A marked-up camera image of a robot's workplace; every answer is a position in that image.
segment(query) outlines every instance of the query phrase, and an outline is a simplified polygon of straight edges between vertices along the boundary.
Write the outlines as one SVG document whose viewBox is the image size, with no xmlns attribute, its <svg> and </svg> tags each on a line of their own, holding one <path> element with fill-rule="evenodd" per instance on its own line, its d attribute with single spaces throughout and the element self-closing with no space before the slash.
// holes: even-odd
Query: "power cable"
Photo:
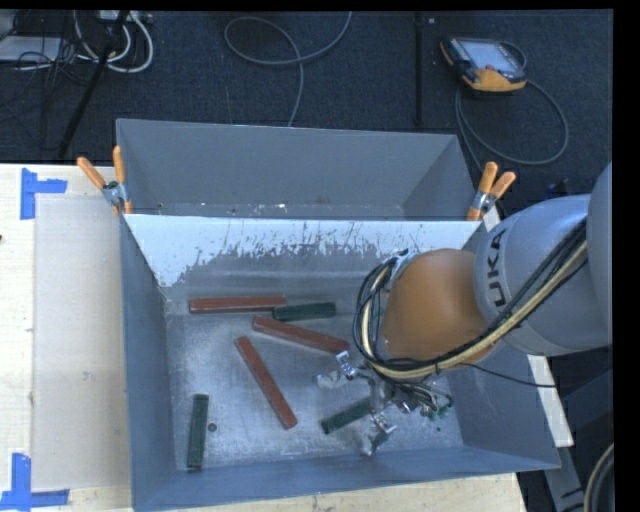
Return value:
<svg viewBox="0 0 640 512">
<path fill-rule="evenodd" d="M 602 484 L 613 470 L 613 443 L 604 451 L 596 463 L 584 493 L 584 512 L 597 512 Z"/>
<path fill-rule="evenodd" d="M 340 31 L 340 33 L 338 34 L 338 36 L 331 41 L 328 45 L 326 45 L 325 47 L 321 48 L 320 50 L 317 50 L 313 53 L 310 53 L 308 55 L 300 55 L 300 51 L 298 50 L 298 46 L 296 45 L 295 41 L 291 38 L 291 36 L 281 27 L 279 27 L 278 25 L 276 25 L 275 23 L 266 20 L 264 18 L 259 18 L 256 16 L 241 16 L 239 18 L 235 18 L 233 20 L 231 20 L 229 23 L 227 23 L 227 25 L 224 28 L 224 40 L 227 43 L 227 45 L 229 46 L 229 48 L 231 49 L 231 51 L 233 51 L 236 55 L 238 55 L 239 57 L 241 57 L 242 59 L 248 61 L 248 62 L 252 62 L 253 64 L 258 64 L 261 66 L 290 66 L 293 64 L 297 64 L 298 65 L 298 70 L 300 73 L 300 82 L 298 85 L 298 93 L 296 95 L 296 100 L 295 100 L 295 104 L 293 107 L 293 112 L 291 113 L 291 116 L 289 118 L 289 121 L 287 123 L 287 126 L 290 127 L 293 125 L 293 121 L 296 117 L 296 114 L 298 112 L 298 107 L 300 106 L 300 101 L 302 99 L 302 91 L 304 89 L 304 66 L 303 64 L 306 62 L 309 62 L 317 57 L 320 57 L 321 55 L 324 55 L 325 53 L 327 53 L 329 50 L 331 50 L 336 44 L 338 44 L 338 42 L 340 41 L 340 39 L 342 39 L 342 36 L 344 36 L 344 33 L 347 31 L 347 28 L 349 27 L 349 24 L 351 23 L 351 17 L 353 16 L 353 12 L 349 12 L 347 14 L 347 19 L 344 23 L 344 26 L 342 27 L 342 30 Z M 240 50 L 238 50 L 233 43 L 231 42 L 230 38 L 229 38 L 229 29 L 234 26 L 237 23 L 240 22 L 246 22 L 246 21 L 252 21 L 252 22 L 257 22 L 257 23 L 264 23 L 274 29 L 276 29 L 278 32 L 280 32 L 280 34 L 282 34 L 284 36 L 284 38 L 287 40 L 287 42 L 291 45 L 291 47 L 293 48 L 294 53 L 296 54 L 296 58 L 295 59 L 286 59 L 286 60 L 264 60 L 264 59 L 256 59 L 254 57 L 251 57 L 250 55 L 247 55 L 245 53 L 242 53 Z"/>
<path fill-rule="evenodd" d="M 514 45 L 513 43 L 510 43 L 508 41 L 502 41 L 502 44 L 510 46 L 512 48 L 515 48 L 521 55 L 521 58 L 523 60 L 522 64 L 520 65 L 523 69 L 526 67 L 527 65 L 527 57 L 524 54 L 524 52 L 518 48 L 516 45 Z M 471 144 L 469 143 L 469 138 L 467 137 L 467 134 L 465 133 L 465 129 L 467 131 L 469 131 L 469 133 L 471 134 L 471 136 L 480 144 L 482 145 L 485 149 L 487 149 L 488 151 L 492 152 L 493 154 L 499 156 L 500 158 L 503 158 L 504 160 L 507 160 L 509 162 L 513 162 L 516 164 L 520 164 L 520 165 L 528 165 L 528 166 L 541 166 L 541 165 L 547 165 L 550 164 L 552 162 L 554 162 L 555 160 L 557 160 L 558 158 L 560 158 L 564 152 L 567 149 L 567 146 L 569 144 L 569 125 L 567 122 L 567 119 L 564 115 L 564 112 L 562 111 L 562 108 L 560 107 L 560 105 L 558 105 L 558 103 L 551 97 L 551 95 L 549 93 L 547 93 L 540 85 L 538 85 L 537 83 L 535 83 L 534 81 L 532 81 L 531 79 L 527 79 L 527 84 L 533 86 L 534 89 L 536 89 L 537 91 L 539 91 L 543 97 L 545 99 L 547 99 L 547 101 L 549 101 L 549 103 L 551 104 L 551 106 L 554 108 L 554 110 L 557 112 L 558 116 L 560 117 L 560 120 L 562 122 L 562 126 L 563 126 L 563 133 L 564 133 L 564 137 L 563 137 L 563 143 L 562 146 L 560 147 L 560 149 L 551 157 L 548 158 L 544 158 L 544 159 L 540 159 L 540 160 L 529 160 L 529 159 L 522 159 L 522 158 L 517 158 L 514 157 L 512 155 L 508 155 L 502 151 L 499 151 L 498 149 L 490 146 L 482 137 L 480 137 L 480 135 L 471 127 L 471 124 L 469 123 L 469 120 L 467 119 L 467 117 L 464 114 L 464 111 L 462 109 L 462 90 L 464 89 L 464 86 L 461 85 L 458 90 L 456 91 L 456 96 L 455 96 L 455 112 L 456 112 L 456 120 L 458 122 L 458 126 L 460 128 L 460 133 L 462 136 L 462 139 L 465 143 L 465 145 L 467 146 L 467 150 L 469 151 L 469 154 L 471 155 L 471 158 L 473 159 L 473 162 L 476 166 L 476 168 L 482 172 L 482 165 L 480 164 L 480 161 L 478 159 L 478 157 L 476 156 L 475 152 L 473 151 L 473 148 L 471 146 Z"/>
</svg>

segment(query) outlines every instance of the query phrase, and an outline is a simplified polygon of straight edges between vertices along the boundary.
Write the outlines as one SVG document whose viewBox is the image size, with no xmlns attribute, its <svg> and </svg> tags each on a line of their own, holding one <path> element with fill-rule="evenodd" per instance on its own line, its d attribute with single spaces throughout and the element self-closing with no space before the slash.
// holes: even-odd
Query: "green wooden block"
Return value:
<svg viewBox="0 0 640 512">
<path fill-rule="evenodd" d="M 335 315 L 335 302 L 315 302 L 312 304 L 277 306 L 273 308 L 271 312 L 271 316 L 274 319 L 282 322 L 309 320 L 312 318 L 331 318 Z"/>
</svg>

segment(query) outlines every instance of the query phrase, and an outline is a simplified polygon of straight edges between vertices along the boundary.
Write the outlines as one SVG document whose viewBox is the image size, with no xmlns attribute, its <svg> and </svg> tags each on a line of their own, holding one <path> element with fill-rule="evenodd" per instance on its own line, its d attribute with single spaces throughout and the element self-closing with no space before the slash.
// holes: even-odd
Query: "white cable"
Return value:
<svg viewBox="0 0 640 512">
<path fill-rule="evenodd" d="M 82 33 L 81 33 L 80 27 L 78 25 L 78 19 L 76 17 L 76 11 L 75 10 L 73 11 L 73 16 L 74 16 L 74 26 L 75 26 L 75 30 L 76 30 L 76 35 L 80 39 L 83 48 L 90 55 L 91 58 L 89 60 L 92 60 L 93 62 L 98 62 L 98 60 L 99 60 L 98 55 L 96 55 L 96 53 L 91 50 L 89 45 L 82 38 Z M 107 59 L 107 67 L 109 69 L 111 69 L 112 71 L 116 71 L 118 73 L 139 73 L 139 72 L 144 71 L 145 69 L 147 69 L 151 65 L 151 63 L 153 62 L 153 41 L 151 39 L 151 34 L 149 34 L 149 31 L 144 26 L 144 24 L 140 21 L 140 17 L 136 13 L 130 13 L 129 16 L 131 17 L 133 22 L 138 26 L 138 28 L 143 33 L 143 35 L 144 35 L 144 37 L 145 37 L 145 39 L 147 41 L 148 55 L 147 55 L 147 59 L 145 60 L 145 62 L 143 64 L 141 64 L 140 66 L 135 67 L 135 68 L 119 67 L 119 66 L 115 66 L 114 64 L 112 64 L 112 62 L 116 62 L 116 61 L 121 60 L 122 58 L 124 58 L 127 55 L 127 53 L 129 53 L 129 51 L 131 49 L 131 35 L 129 34 L 129 30 L 127 29 L 127 27 L 123 26 L 122 29 L 123 29 L 125 37 L 127 39 L 126 47 L 123 50 L 123 52 L 120 53 L 119 55 L 116 55 L 114 57 L 111 57 L 110 59 Z"/>
<path fill-rule="evenodd" d="M 98 62 L 100 60 L 100 57 L 91 49 L 91 47 L 87 44 L 87 42 L 84 40 L 84 37 L 82 35 L 82 32 L 80 30 L 80 24 L 78 23 L 78 16 L 76 14 L 76 10 L 73 9 L 73 27 L 74 30 L 76 32 L 76 36 L 78 36 L 78 39 L 80 40 L 80 43 L 82 44 L 82 47 L 86 50 L 86 52 L 89 54 L 89 56 L 87 57 L 86 55 L 82 55 L 82 54 L 78 54 L 77 57 L 80 59 L 84 59 L 84 60 L 91 60 L 93 62 Z M 127 29 L 127 27 L 122 27 L 122 30 L 124 31 L 124 35 L 125 38 L 127 40 L 127 44 L 125 45 L 124 50 L 122 50 L 122 53 L 120 53 L 120 55 L 115 55 L 113 57 L 110 57 L 109 59 L 107 59 L 107 62 L 116 62 L 118 60 L 123 59 L 124 57 L 127 56 L 127 53 L 129 53 L 129 50 L 131 49 L 131 34 L 129 34 L 129 30 Z"/>
</svg>

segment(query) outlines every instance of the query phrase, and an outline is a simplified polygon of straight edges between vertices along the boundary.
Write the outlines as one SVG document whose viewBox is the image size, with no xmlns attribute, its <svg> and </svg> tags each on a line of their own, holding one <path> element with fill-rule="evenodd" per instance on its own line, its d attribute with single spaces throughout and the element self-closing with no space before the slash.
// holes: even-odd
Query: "wooden stick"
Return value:
<svg viewBox="0 0 640 512">
<path fill-rule="evenodd" d="M 241 313 L 246 311 L 271 311 L 286 304 L 284 295 L 265 297 L 211 297 L 191 299 L 191 313 Z"/>
<path fill-rule="evenodd" d="M 264 396 L 269 401 L 271 408 L 278 416 L 282 426 L 286 430 L 295 426 L 298 423 L 296 415 L 291 410 L 289 403 L 280 391 L 276 381 L 273 380 L 271 373 L 251 343 L 251 340 L 246 336 L 242 336 L 238 338 L 235 343 L 240 355 L 245 363 L 247 363 L 247 366 L 262 389 Z"/>
<path fill-rule="evenodd" d="M 297 325 L 274 320 L 267 316 L 257 316 L 253 319 L 253 330 L 270 334 L 307 347 L 324 350 L 331 354 L 339 354 L 349 350 L 349 343 L 340 338 L 322 334 Z"/>
</svg>

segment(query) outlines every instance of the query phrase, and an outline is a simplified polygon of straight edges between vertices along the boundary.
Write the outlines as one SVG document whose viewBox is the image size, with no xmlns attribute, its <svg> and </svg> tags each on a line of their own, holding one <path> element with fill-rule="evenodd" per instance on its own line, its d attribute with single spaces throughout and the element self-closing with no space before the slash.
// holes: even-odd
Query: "electrical cord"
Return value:
<svg viewBox="0 0 640 512">
<path fill-rule="evenodd" d="M 613 443 L 596 463 L 584 493 L 584 512 L 597 512 L 602 484 L 613 469 Z"/>
<path fill-rule="evenodd" d="M 581 239 L 584 240 L 575 248 L 576 243 Z M 567 247 L 574 247 L 573 252 L 568 256 L 565 254 Z M 501 315 L 499 315 L 479 337 L 428 361 L 416 361 L 413 359 L 382 360 L 375 354 L 372 348 L 372 342 L 369 338 L 372 301 L 373 297 L 380 292 L 382 287 L 385 286 L 390 279 L 391 268 L 395 264 L 395 260 L 391 258 L 389 261 L 376 267 L 367 276 L 361 286 L 353 324 L 355 344 L 377 373 L 384 374 L 392 379 L 423 379 L 430 374 L 438 373 L 440 370 L 452 368 L 462 362 L 466 362 L 466 360 L 480 353 L 482 350 L 493 346 L 513 327 L 522 322 L 540 306 L 548 296 L 577 272 L 577 269 L 579 269 L 585 261 L 586 249 L 586 223 L 583 219 L 545 258 L 536 272 L 534 272 L 536 278 L 533 279 L 534 276 L 530 277 L 520 291 L 516 293 L 514 299 L 519 301 L 528 291 L 527 288 L 529 285 L 532 285 L 534 281 L 538 279 L 543 269 L 552 263 L 552 256 L 554 258 L 557 257 L 558 254 L 566 256 L 562 266 L 547 276 L 538 290 L 524 305 L 516 311 L 512 311 L 517 302 L 512 299 L 503 309 Z"/>
<path fill-rule="evenodd" d="M 551 388 L 551 389 L 555 389 L 556 385 L 555 384 L 537 384 L 535 382 L 529 382 L 526 380 L 522 380 L 522 379 L 517 379 L 516 377 L 511 377 L 510 375 L 505 375 L 503 373 L 499 373 L 499 372 L 494 372 L 493 370 L 489 370 L 487 368 L 484 368 L 482 366 L 479 366 L 477 364 L 473 364 L 473 363 L 459 363 L 462 366 L 470 366 L 471 368 L 475 368 L 476 370 L 481 370 L 485 373 L 488 373 L 490 375 L 495 375 L 496 377 L 500 377 L 502 379 L 506 379 L 506 380 L 510 380 L 511 382 L 517 382 L 518 384 L 524 384 L 526 386 L 532 386 L 534 388 Z"/>
<path fill-rule="evenodd" d="M 276 25 L 275 23 L 266 20 L 264 18 L 259 18 L 256 16 L 241 16 L 239 18 L 235 18 L 233 20 L 231 20 L 229 23 L 227 23 L 227 25 L 224 28 L 224 40 L 227 43 L 227 45 L 229 46 L 229 48 L 231 49 L 232 52 L 234 52 L 236 55 L 238 55 L 240 58 L 248 61 L 248 62 L 252 62 L 253 64 L 259 64 L 261 66 L 290 66 L 293 64 L 297 64 L 298 65 L 298 70 L 299 70 L 299 75 L 300 75 L 300 80 L 299 80 L 299 85 L 298 85 L 298 92 L 296 95 L 296 100 L 295 100 L 295 104 L 293 107 L 293 111 L 291 113 L 291 116 L 289 117 L 289 121 L 287 122 L 287 126 L 291 127 L 293 126 L 293 121 L 295 120 L 296 114 L 298 112 L 298 107 L 300 106 L 300 101 L 302 99 L 302 91 L 304 89 L 304 63 L 307 63 L 317 57 L 320 57 L 321 55 L 324 55 L 325 53 L 327 53 L 329 50 L 331 50 L 334 46 L 336 46 L 336 44 L 338 44 L 338 42 L 342 39 L 342 36 L 344 36 L 345 32 L 347 31 L 347 28 L 349 27 L 349 24 L 351 23 L 351 17 L 353 16 L 353 12 L 349 12 L 347 14 L 347 19 L 344 23 L 344 26 L 342 27 L 342 30 L 340 31 L 340 33 L 338 34 L 338 36 L 331 41 L 328 45 L 326 45 L 325 47 L 321 48 L 320 50 L 317 50 L 315 52 L 312 52 L 308 55 L 300 55 L 300 51 L 298 49 L 298 46 L 296 45 L 295 41 L 291 38 L 291 36 L 281 27 L 279 27 L 278 25 Z M 274 29 L 276 29 L 278 32 L 280 32 L 280 34 L 282 34 L 284 36 L 284 38 L 287 40 L 287 42 L 291 45 L 291 48 L 293 49 L 294 53 L 296 54 L 296 58 L 295 59 L 286 59 L 286 60 L 264 60 L 264 59 L 256 59 L 254 57 L 251 57 L 245 53 L 242 53 L 240 50 L 238 50 L 233 43 L 231 42 L 231 39 L 229 38 L 229 29 L 234 26 L 237 23 L 240 22 L 246 22 L 246 21 L 253 21 L 253 22 L 257 22 L 257 23 L 263 23 L 266 24 Z"/>
<path fill-rule="evenodd" d="M 508 41 L 502 41 L 501 43 L 504 44 L 504 45 L 510 46 L 512 48 L 515 48 L 520 53 L 521 58 L 523 60 L 523 62 L 522 62 L 522 64 L 520 66 L 524 69 L 526 67 L 526 65 L 527 65 L 527 58 L 526 58 L 526 55 L 524 54 L 524 52 L 520 48 L 518 48 L 516 45 L 514 45 L 513 43 L 510 43 Z M 480 164 L 480 161 L 479 161 L 478 157 L 476 156 L 475 152 L 472 149 L 472 146 L 471 146 L 471 144 L 469 142 L 469 138 L 468 138 L 468 136 L 467 136 L 467 134 L 465 132 L 465 129 L 472 135 L 472 137 L 480 145 L 482 145 L 488 151 L 492 152 L 493 154 L 499 156 L 500 158 L 502 158 L 504 160 L 507 160 L 509 162 L 513 162 L 513 163 L 516 163 L 516 164 L 520 164 L 520 165 L 528 165 L 528 166 L 547 165 L 547 164 L 550 164 L 550 163 L 554 162 L 558 158 L 560 158 L 564 154 L 564 152 L 566 151 L 567 146 L 569 145 L 569 124 L 568 124 L 567 119 L 566 119 L 566 117 L 564 115 L 564 112 L 562 111 L 562 108 L 551 97 L 551 95 L 549 93 L 547 93 L 540 85 L 538 85 L 537 83 L 533 82 L 531 79 L 527 79 L 527 83 L 529 85 L 533 86 L 538 92 L 540 92 L 544 96 L 544 98 L 547 99 L 547 101 L 549 101 L 549 103 L 552 105 L 554 110 L 558 113 L 558 116 L 560 117 L 560 120 L 562 122 L 563 132 L 564 132 L 564 137 L 563 137 L 564 140 L 563 140 L 562 146 L 560 147 L 560 149 L 553 156 L 545 158 L 545 159 L 541 159 L 541 160 L 527 160 L 527 159 L 517 158 L 517 157 L 511 156 L 511 155 L 508 155 L 506 153 L 503 153 L 502 151 L 499 151 L 498 149 L 490 146 L 471 127 L 471 124 L 469 123 L 469 120 L 467 119 L 467 117 L 464 114 L 464 111 L 462 109 L 462 90 L 464 89 L 464 86 L 461 85 L 458 88 L 458 90 L 456 91 L 456 97 L 455 97 L 456 120 L 457 120 L 458 126 L 460 128 L 460 133 L 462 135 L 462 139 L 463 139 L 465 145 L 467 146 L 467 150 L 469 151 L 469 154 L 471 155 L 471 158 L 473 159 L 473 162 L 476 165 L 476 168 L 480 172 L 482 172 L 482 165 Z"/>
<path fill-rule="evenodd" d="M 91 62 L 94 63 L 98 63 L 98 61 L 100 60 L 100 56 L 98 54 L 96 54 L 91 47 L 89 46 L 89 44 L 87 43 L 87 41 L 85 40 L 82 31 L 80 29 L 80 23 L 78 22 L 78 16 L 77 16 L 77 12 L 76 9 L 72 10 L 72 15 L 73 15 L 73 24 L 74 24 L 74 30 L 75 30 L 75 34 L 78 38 L 78 40 L 80 41 L 80 44 L 82 45 L 82 47 L 84 48 L 84 50 L 87 52 L 87 55 L 81 55 L 78 54 L 78 58 L 79 59 L 83 59 L 83 60 L 89 60 Z M 142 23 L 142 21 L 140 21 L 140 16 L 138 16 L 136 13 L 131 12 L 129 13 L 129 18 L 131 18 L 133 20 L 133 22 L 136 24 L 136 26 L 138 27 L 138 29 L 142 32 L 145 41 L 147 43 L 147 58 L 145 59 L 145 61 L 136 67 L 123 67 L 123 66 L 117 66 L 114 64 L 114 62 L 120 61 L 122 59 L 124 59 L 130 49 L 131 49 L 131 34 L 129 32 L 129 29 L 126 26 L 122 27 L 122 32 L 125 36 L 126 39 L 126 44 L 125 44 L 125 48 L 116 55 L 113 55 L 111 57 L 109 57 L 107 59 L 107 64 L 106 67 L 112 71 L 116 71 L 118 73 L 140 73 L 141 71 L 146 70 L 149 66 L 151 66 L 151 63 L 153 62 L 153 57 L 154 57 L 154 46 L 153 46 L 153 40 L 151 38 L 151 34 L 149 33 L 149 31 L 147 30 L 147 28 L 144 26 L 144 23 Z"/>
</svg>

